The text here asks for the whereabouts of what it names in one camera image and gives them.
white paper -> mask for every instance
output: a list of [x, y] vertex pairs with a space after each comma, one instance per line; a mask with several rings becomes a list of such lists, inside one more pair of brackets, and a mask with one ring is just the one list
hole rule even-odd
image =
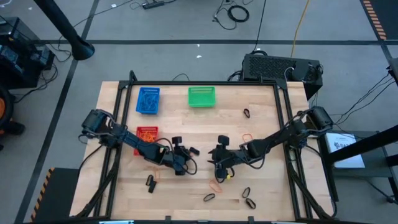
[[[337, 134], [337, 133], [327, 133], [326, 141], [328, 143], [330, 152], [335, 152], [356, 142], [355, 137], [352, 134]], [[363, 163], [362, 156], [357, 155], [342, 161], [335, 162], [335, 167], [365, 168], [365, 164]]]

red basket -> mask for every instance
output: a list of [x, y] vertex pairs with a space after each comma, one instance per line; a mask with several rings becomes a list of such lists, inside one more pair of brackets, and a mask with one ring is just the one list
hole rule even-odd
[[[157, 138], [158, 127], [137, 127], [136, 136], [146, 142], [154, 142]], [[137, 149], [134, 149], [134, 155], [139, 156]]]

plastic basket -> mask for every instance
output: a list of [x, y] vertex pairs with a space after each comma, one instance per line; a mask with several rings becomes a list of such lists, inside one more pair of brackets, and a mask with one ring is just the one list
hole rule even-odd
[[216, 88], [213, 86], [188, 88], [188, 104], [191, 107], [212, 107], [216, 105]]
[[141, 87], [136, 111], [142, 114], [157, 114], [159, 107], [160, 88]]
[[[154, 142], [157, 139], [158, 127], [137, 127], [136, 136], [146, 142]], [[134, 149], [134, 155], [139, 156], [137, 149]]]

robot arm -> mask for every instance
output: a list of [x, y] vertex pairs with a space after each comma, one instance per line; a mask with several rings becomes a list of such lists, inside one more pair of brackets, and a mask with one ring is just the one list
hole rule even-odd
[[[307, 116], [306, 122], [302, 121], [304, 116]], [[233, 166], [242, 163], [251, 165], [263, 160], [273, 147], [286, 141], [289, 142], [290, 146], [301, 149], [307, 145], [309, 135], [321, 136], [332, 126], [333, 121], [325, 109], [316, 106], [306, 111], [299, 111], [280, 131], [265, 139], [253, 139], [245, 142], [237, 150], [226, 149], [229, 138], [218, 136], [220, 144], [209, 152], [212, 158], [212, 161], [209, 162], [215, 165], [216, 179], [221, 179], [221, 182], [223, 182], [229, 176], [227, 169], [231, 169], [232, 175], [234, 175]]]
[[127, 126], [116, 123], [113, 116], [103, 110], [91, 110], [81, 126], [82, 134], [88, 138], [98, 138], [99, 143], [107, 147], [118, 147], [124, 142], [136, 148], [145, 160], [174, 169], [175, 175], [185, 175], [187, 169], [184, 166], [192, 159], [190, 152], [197, 152], [194, 148], [188, 150], [179, 146], [182, 142], [181, 137], [172, 138], [175, 147], [168, 139], [165, 140], [168, 140], [170, 147], [157, 142], [145, 142], [129, 132]]

green basket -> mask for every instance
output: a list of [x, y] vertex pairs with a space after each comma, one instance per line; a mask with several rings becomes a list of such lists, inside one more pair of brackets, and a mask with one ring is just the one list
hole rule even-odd
[[188, 104], [191, 107], [212, 107], [216, 105], [216, 88], [213, 86], [188, 88]]

